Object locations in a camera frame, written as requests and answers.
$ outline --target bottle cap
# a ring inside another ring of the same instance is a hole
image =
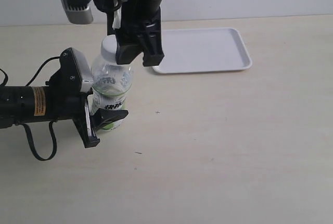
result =
[[[102,57],[114,64],[117,64],[116,53],[117,53],[117,39],[115,35],[108,35],[102,41],[100,48],[100,54]]]

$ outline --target orange sticker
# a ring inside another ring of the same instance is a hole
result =
[[[43,87],[32,87],[35,97],[34,116],[45,116],[46,114],[46,97]]]

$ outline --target plastic bottle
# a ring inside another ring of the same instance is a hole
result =
[[[133,69],[129,65],[117,65],[117,41],[115,35],[109,35],[102,41],[100,55],[92,65],[93,102],[91,114],[99,108],[107,110],[125,109],[126,95],[132,85]],[[117,128],[123,120],[113,122],[103,130]]]

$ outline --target table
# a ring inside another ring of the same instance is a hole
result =
[[[85,150],[71,121],[56,123],[49,162],[34,159],[22,127],[1,130],[1,223],[331,223],[333,16],[163,24],[205,27],[238,29],[253,66],[161,76],[137,58],[124,124]],[[105,34],[104,24],[0,28],[8,85],[70,46],[91,64]],[[46,156],[47,124],[31,128]]]

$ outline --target white tray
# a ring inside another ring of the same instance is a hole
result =
[[[252,60],[236,29],[212,28],[162,31],[165,58],[158,73],[245,70]]]

